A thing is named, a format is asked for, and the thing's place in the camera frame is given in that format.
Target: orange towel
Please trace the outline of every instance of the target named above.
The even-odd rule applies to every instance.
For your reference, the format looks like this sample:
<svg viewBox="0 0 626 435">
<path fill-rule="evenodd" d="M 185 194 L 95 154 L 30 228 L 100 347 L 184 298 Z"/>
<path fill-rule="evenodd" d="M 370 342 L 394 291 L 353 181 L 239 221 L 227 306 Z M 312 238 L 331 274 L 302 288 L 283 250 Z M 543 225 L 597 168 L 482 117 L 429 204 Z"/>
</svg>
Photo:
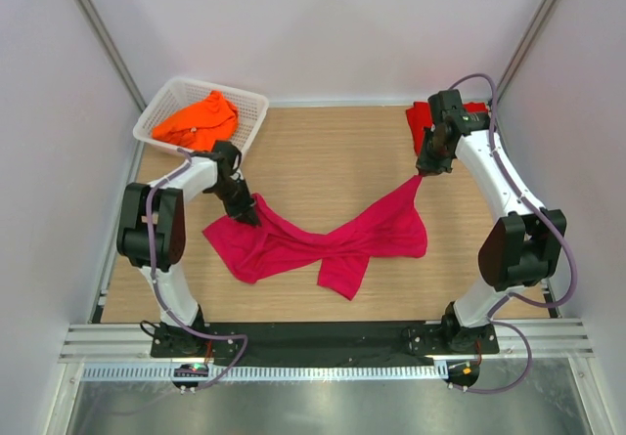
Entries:
<svg viewBox="0 0 626 435">
<path fill-rule="evenodd" d="M 237 130 L 237 107 L 219 91 L 180 109 L 153 128 L 153 139 L 209 152 L 216 140 L 228 140 Z"/>
</svg>

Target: white wall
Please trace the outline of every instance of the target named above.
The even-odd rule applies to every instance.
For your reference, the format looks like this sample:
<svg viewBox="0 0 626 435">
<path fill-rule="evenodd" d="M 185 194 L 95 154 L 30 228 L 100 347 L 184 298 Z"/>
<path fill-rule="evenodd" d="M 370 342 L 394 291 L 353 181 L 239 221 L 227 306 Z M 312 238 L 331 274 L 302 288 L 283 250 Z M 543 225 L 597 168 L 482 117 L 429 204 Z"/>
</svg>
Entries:
<svg viewBox="0 0 626 435">
<path fill-rule="evenodd" d="M 73 0 L 0 0 L 0 432 L 39 434 L 86 322 L 138 111 Z"/>
<path fill-rule="evenodd" d="M 499 77 L 540 2 L 93 1 L 147 100 L 186 74 L 273 103 L 409 102 L 474 71 Z"/>
<path fill-rule="evenodd" d="M 514 164 L 567 216 L 580 269 L 565 306 L 583 318 L 626 413 L 626 0 L 562 0 L 504 96 Z M 553 280 L 567 287 L 561 260 Z"/>
</svg>

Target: white basket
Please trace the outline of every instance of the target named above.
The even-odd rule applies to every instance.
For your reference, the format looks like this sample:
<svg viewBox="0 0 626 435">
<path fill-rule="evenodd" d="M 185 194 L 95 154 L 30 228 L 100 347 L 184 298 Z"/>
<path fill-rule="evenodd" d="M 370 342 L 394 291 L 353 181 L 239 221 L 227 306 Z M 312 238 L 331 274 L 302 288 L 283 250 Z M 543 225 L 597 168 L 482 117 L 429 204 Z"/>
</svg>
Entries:
<svg viewBox="0 0 626 435">
<path fill-rule="evenodd" d="M 245 157 L 270 106 L 267 98 L 255 93 L 249 93 L 248 91 L 190 78 L 172 78 L 158 90 L 156 96 L 150 101 L 150 104 L 135 124 L 133 136 L 140 142 L 152 145 L 157 150 L 180 156 L 181 153 L 176 151 L 178 149 L 177 146 L 152 138 L 153 128 L 161 124 L 177 110 L 203 100 L 212 90 L 220 91 L 239 110 L 237 132 L 233 134 L 230 141 L 237 146 L 243 157 Z"/>
</svg>

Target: wooden table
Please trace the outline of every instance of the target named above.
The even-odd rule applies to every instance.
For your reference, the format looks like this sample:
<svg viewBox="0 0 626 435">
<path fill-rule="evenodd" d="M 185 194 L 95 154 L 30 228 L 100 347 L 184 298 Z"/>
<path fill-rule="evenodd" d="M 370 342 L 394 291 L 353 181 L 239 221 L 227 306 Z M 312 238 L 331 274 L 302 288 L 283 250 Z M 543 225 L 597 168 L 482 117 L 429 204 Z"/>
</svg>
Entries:
<svg viewBox="0 0 626 435">
<path fill-rule="evenodd" d="M 400 107 L 270 109 L 244 173 L 253 192 L 305 231 L 326 233 L 415 174 L 415 154 Z M 146 147 L 138 181 L 166 174 L 182 158 Z M 421 259 L 372 258 L 353 301 L 316 285 L 320 263 L 254 285 L 233 278 L 201 230 L 224 214 L 211 195 L 186 208 L 183 265 L 208 321 L 386 321 L 439 319 L 478 277 L 477 252 L 492 220 L 467 169 L 424 179 L 416 207 L 428 231 Z M 529 296 L 541 300 L 539 287 Z M 505 318 L 545 318 L 545 310 L 511 302 Z M 158 321 L 145 279 L 116 261 L 102 321 Z"/>
</svg>

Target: red cloth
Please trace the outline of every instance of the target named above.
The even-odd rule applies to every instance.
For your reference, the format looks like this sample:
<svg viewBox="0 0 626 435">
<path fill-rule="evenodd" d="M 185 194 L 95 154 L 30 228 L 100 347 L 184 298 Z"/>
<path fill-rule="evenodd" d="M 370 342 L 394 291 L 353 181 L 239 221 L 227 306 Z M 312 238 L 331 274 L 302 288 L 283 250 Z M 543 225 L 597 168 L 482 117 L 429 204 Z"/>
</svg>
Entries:
<svg viewBox="0 0 626 435">
<path fill-rule="evenodd" d="M 487 106 L 484 103 L 466 103 L 463 107 L 468 112 L 487 112 Z M 413 150 L 417 156 L 420 155 L 422 142 L 424 141 L 424 129 L 432 126 L 432 118 L 430 117 L 430 106 L 428 103 L 415 101 L 412 108 L 407 109 L 407 122 L 411 128 L 413 135 Z"/>
<path fill-rule="evenodd" d="M 327 235 L 300 230 L 270 209 L 259 194 L 254 197 L 260 227 L 224 216 L 203 233 L 242 282 L 255 283 L 322 259 L 318 285 L 351 300 L 361 286 L 371 256 L 425 255 L 426 229 L 415 209 L 421 180 L 421 176 L 414 176 Z"/>
</svg>

